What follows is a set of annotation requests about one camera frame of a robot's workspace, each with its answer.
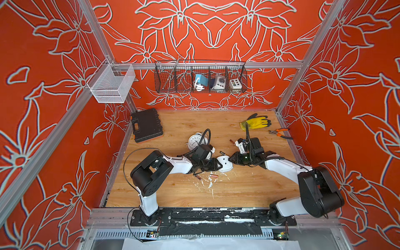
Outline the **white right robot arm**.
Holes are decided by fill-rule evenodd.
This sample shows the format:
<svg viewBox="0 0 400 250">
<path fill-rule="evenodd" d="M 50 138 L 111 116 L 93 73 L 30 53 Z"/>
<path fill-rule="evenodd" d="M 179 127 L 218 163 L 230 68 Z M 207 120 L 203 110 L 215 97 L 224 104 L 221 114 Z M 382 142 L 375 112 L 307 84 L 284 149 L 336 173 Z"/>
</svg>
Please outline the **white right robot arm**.
<svg viewBox="0 0 400 250">
<path fill-rule="evenodd" d="M 235 165 L 256 167 L 273 171 L 299 186 L 300 195 L 291 199 L 280 199 L 269 205 L 267 219 L 275 226 L 288 218 L 309 214 L 315 218 L 345 205 L 345 200 L 325 167 L 304 166 L 288 160 L 272 151 L 264 151 L 258 138 L 251 138 L 249 124 L 245 123 L 246 138 L 235 142 L 239 151 L 229 157 Z"/>
</svg>

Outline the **white square alarm clock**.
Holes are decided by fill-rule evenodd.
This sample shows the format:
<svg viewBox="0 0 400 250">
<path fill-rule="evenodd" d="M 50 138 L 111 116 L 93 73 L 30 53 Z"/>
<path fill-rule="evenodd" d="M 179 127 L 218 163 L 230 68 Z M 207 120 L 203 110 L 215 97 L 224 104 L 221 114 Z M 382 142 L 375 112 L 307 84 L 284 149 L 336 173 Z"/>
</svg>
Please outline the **white square alarm clock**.
<svg viewBox="0 0 400 250">
<path fill-rule="evenodd" d="M 229 156 L 219 156 L 217 157 L 218 162 L 222 165 L 219 169 L 220 172 L 229 172 L 233 169 L 233 163 L 229 161 Z"/>
</svg>

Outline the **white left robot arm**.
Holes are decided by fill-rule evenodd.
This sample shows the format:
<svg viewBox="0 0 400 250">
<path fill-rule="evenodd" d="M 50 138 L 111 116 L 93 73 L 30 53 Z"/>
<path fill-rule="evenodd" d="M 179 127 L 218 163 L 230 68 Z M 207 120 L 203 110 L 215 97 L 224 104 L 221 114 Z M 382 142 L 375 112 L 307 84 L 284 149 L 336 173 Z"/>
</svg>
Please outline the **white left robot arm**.
<svg viewBox="0 0 400 250">
<path fill-rule="evenodd" d="M 167 156 L 158 148 L 144 158 L 130 173 L 132 181 L 127 183 L 137 191 L 144 217 L 152 219 L 158 214 L 156 192 L 169 175 L 192 174 L 198 176 L 203 172 L 217 171 L 222 164 L 213 157 L 215 148 L 210 144 L 211 130 L 206 129 L 198 145 L 189 152 L 176 157 Z"/>
</svg>

